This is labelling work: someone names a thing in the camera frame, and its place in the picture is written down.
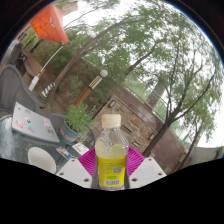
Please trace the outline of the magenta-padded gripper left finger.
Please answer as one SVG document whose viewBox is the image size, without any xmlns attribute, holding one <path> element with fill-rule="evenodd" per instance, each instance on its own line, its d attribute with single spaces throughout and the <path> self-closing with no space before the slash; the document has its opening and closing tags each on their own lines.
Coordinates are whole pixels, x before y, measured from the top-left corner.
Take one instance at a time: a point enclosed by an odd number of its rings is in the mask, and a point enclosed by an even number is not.
<svg viewBox="0 0 224 224">
<path fill-rule="evenodd" d="M 57 172 L 57 176 L 84 188 L 98 189 L 98 168 L 95 149 L 92 148 L 78 159 L 70 159 Z"/>
</svg>

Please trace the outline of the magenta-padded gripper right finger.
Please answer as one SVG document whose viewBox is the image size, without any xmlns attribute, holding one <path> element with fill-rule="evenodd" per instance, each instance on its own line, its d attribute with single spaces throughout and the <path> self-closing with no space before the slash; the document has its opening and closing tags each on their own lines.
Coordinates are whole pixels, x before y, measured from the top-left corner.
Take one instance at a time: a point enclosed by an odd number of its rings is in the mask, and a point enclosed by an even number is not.
<svg viewBox="0 0 224 224">
<path fill-rule="evenodd" d="M 137 150 L 129 148 L 126 161 L 126 189 L 140 188 L 165 176 L 165 172 L 153 157 L 145 158 Z"/>
</svg>

